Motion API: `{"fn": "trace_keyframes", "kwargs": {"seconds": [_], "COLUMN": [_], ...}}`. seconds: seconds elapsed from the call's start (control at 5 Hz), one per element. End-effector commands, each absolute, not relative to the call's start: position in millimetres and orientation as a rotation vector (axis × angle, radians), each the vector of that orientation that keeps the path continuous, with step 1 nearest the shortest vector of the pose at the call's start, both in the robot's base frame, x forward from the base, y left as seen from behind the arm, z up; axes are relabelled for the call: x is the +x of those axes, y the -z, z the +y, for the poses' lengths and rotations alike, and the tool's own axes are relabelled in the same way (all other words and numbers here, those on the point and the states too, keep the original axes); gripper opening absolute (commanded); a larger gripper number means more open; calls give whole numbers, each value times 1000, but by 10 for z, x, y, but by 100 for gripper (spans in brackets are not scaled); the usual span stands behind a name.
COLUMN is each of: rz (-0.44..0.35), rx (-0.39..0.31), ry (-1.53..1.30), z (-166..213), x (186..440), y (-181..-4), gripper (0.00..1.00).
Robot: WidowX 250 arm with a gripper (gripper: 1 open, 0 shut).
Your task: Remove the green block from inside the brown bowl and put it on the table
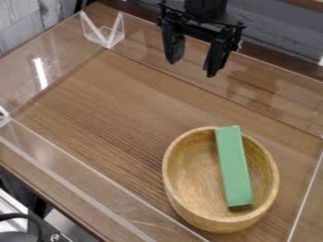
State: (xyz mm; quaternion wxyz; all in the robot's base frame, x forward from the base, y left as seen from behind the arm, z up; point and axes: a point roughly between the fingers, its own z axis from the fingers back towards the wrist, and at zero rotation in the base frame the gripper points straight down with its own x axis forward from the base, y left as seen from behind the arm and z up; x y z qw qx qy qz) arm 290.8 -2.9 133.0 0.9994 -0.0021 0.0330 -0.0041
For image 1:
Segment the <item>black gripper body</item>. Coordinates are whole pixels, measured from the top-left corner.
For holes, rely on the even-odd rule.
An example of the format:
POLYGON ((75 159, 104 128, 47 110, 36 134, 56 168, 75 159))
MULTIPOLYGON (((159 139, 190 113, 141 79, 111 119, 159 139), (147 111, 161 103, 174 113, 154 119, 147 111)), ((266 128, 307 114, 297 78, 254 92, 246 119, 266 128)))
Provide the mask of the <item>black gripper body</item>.
POLYGON ((246 25, 226 15, 227 0, 183 0, 177 4, 173 0, 161 0, 158 25, 167 20, 181 33, 210 43, 223 38, 231 43, 231 51, 238 51, 246 25))

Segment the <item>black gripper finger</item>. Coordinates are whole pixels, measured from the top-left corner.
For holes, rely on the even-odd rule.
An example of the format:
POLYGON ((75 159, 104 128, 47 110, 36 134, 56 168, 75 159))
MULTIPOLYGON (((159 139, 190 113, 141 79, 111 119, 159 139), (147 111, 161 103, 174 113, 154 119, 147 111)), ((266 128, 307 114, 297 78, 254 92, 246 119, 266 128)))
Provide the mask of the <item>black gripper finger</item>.
POLYGON ((203 64, 203 69, 207 71, 207 77, 217 75, 218 70, 223 68, 231 52, 231 43, 223 38, 215 38, 211 41, 207 58, 203 64))
POLYGON ((167 20, 162 21, 162 37, 167 61, 175 64, 183 58, 186 38, 178 27, 167 20))

